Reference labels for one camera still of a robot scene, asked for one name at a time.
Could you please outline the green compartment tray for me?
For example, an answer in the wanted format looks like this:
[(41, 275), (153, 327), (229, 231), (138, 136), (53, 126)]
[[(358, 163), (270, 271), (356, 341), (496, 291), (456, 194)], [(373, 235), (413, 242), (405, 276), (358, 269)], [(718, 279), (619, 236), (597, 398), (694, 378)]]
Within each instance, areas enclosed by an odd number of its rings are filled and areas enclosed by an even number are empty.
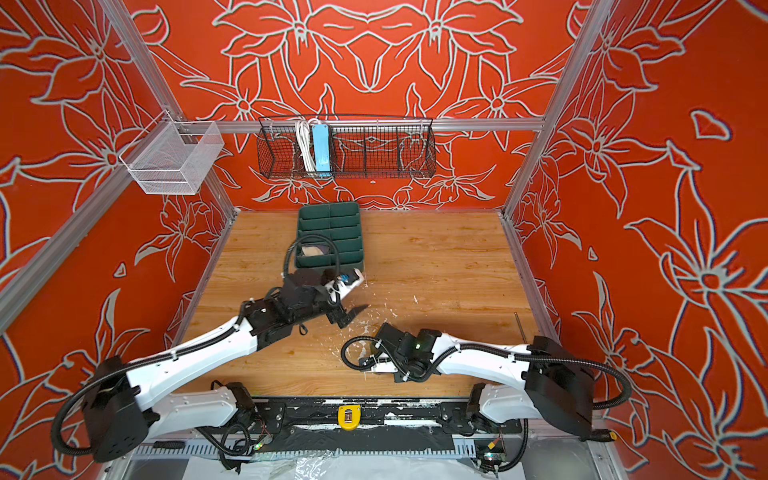
[[(341, 270), (364, 270), (362, 222), (360, 206), (356, 202), (301, 207), (298, 213), (297, 237), (304, 238), (294, 257), (297, 269), (323, 271), (333, 269), (339, 264)], [(302, 256), (302, 245), (327, 245), (330, 253), (315, 257)]]

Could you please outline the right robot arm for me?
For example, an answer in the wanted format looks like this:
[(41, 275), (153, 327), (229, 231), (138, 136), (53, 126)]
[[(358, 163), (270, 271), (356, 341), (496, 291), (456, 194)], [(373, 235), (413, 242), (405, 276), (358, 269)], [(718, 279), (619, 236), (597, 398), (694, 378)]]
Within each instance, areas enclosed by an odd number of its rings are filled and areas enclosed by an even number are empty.
[[(350, 360), (349, 348), (362, 341), (370, 345), (369, 356)], [(495, 424), (543, 420), (582, 440), (598, 435), (594, 412), (620, 406), (633, 394), (632, 382), (618, 369), (576, 358), (543, 336), (529, 344), (495, 345), (431, 329), (411, 334), (385, 323), (373, 336), (346, 341), (340, 358), (350, 369), (390, 374), (398, 383), (424, 383), (436, 375), (477, 378), (472, 414)]]

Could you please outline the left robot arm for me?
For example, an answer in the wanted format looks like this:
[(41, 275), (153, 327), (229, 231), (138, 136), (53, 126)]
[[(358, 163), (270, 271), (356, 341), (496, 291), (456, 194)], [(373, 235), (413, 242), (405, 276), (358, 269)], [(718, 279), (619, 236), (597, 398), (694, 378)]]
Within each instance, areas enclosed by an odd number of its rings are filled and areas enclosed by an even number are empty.
[(50, 430), (54, 450), (105, 463), (153, 436), (218, 428), (246, 412), (244, 397), (230, 387), (215, 400), (185, 402), (174, 392), (290, 336), (310, 320), (324, 316), (344, 329), (360, 311), (346, 309), (343, 301), (363, 283), (363, 273), (342, 265), (328, 236), (297, 237), (283, 266), (280, 286), (260, 299), (243, 301), (237, 315), (219, 327), (148, 357), (123, 362), (115, 355), (101, 362), (55, 415)]

